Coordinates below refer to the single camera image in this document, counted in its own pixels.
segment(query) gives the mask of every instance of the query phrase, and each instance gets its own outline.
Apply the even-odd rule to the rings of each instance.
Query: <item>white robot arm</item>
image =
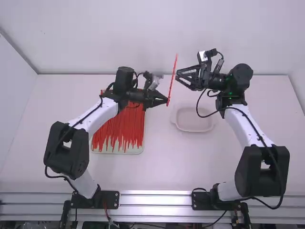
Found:
[[[217,54],[222,57],[212,72],[211,58]],[[224,56],[216,49],[198,52],[197,59],[198,65],[177,70],[176,80],[193,91],[203,91],[201,96],[206,89],[219,91],[212,96],[216,97],[216,112],[228,122],[244,149],[234,179],[215,184],[210,195],[219,202],[280,196],[279,204],[271,207],[278,208],[286,189],[290,155],[285,146],[276,146],[250,115],[244,92],[250,86],[253,70],[240,63],[228,74],[219,73]],[[262,163],[269,168],[261,168]]]
[[[120,67],[115,82],[100,95],[100,100],[89,110],[68,123],[55,122],[51,129],[44,155],[45,175],[64,178],[78,195],[86,199],[99,199],[99,185],[87,170],[89,164],[89,139],[109,119],[115,117],[129,101],[142,103],[143,109],[167,103],[167,97],[156,90],[162,76],[144,72],[143,89],[138,89],[138,76],[134,69]],[[48,175],[48,167],[60,176]]]

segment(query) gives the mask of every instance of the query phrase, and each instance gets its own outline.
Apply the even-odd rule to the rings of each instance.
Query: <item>white wall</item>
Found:
[[[0,171],[37,74],[0,34]]]
[[[224,71],[245,62],[288,74],[304,109],[304,9],[303,0],[2,0],[0,27],[41,73],[169,73],[176,52],[185,67],[216,47]]]

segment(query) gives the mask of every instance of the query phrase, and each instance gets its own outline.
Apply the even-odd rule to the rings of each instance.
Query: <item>white table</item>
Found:
[[[62,203],[69,199],[71,188],[60,179],[49,180],[44,176],[42,159],[50,126],[58,120],[68,121],[88,109],[99,99],[100,90],[113,80],[113,75],[40,76],[0,174],[0,198],[7,198],[6,203],[15,203],[14,206],[3,206],[0,214],[6,215],[0,216],[1,220],[12,219],[16,214],[27,220],[59,219]],[[166,76],[158,90],[167,95],[169,83],[170,76]],[[212,222],[220,215],[213,211],[192,211],[188,195],[195,187],[209,189],[215,183],[234,177],[242,149],[233,131],[219,114],[214,117],[216,127],[208,133],[181,132],[169,122],[175,103],[196,103],[199,94],[174,83],[170,106],[162,105],[147,111],[144,151],[140,155],[90,154],[89,171],[101,187],[125,190],[121,204],[129,208],[121,206],[111,212],[118,221],[167,221],[171,218],[170,221]],[[277,145],[289,149],[291,158],[286,192],[289,198],[285,198],[283,206],[298,205],[301,209],[289,211],[288,219],[284,209],[270,211],[251,202],[257,207],[251,209],[250,216],[257,222],[273,222],[275,218],[277,222],[293,223],[296,219],[303,222],[305,117],[288,76],[254,76],[246,91],[246,101],[265,134]],[[203,96],[202,104],[215,110],[212,98]],[[19,197],[17,192],[26,192],[26,195]],[[277,198],[269,198],[269,201],[275,203]],[[29,206],[19,208],[18,203],[28,203]],[[48,210],[43,210],[34,203],[52,204],[47,206]],[[158,203],[166,207],[152,207]],[[103,212],[99,210],[80,210],[79,214],[79,220],[103,219]]]

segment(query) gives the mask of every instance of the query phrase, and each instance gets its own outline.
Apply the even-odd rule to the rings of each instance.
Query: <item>red stick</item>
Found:
[[[173,84],[173,78],[174,78],[174,76],[176,75],[176,64],[177,64],[177,60],[178,60],[178,54],[176,54],[175,63],[173,64],[172,80],[171,80],[171,84],[170,84],[170,90],[169,90],[169,92],[168,92],[168,97],[167,97],[167,104],[166,104],[166,106],[168,106],[168,104],[170,103],[170,99],[171,99],[172,84]]]

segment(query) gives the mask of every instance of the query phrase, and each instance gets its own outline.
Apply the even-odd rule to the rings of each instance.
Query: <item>black mounting bracket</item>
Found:
[[[63,204],[59,229],[65,229],[68,221],[68,213],[71,209],[118,209],[120,193],[118,191],[101,191],[100,186],[91,199],[87,199],[77,192],[72,193],[71,200]]]
[[[216,203],[212,202],[210,192],[193,192],[192,193],[192,209],[194,211],[203,210],[241,210],[239,201],[226,201]]]
[[[73,192],[71,198],[71,208],[95,208],[95,209],[118,209],[120,193],[118,191],[98,191],[92,199],[87,199],[84,196]]]

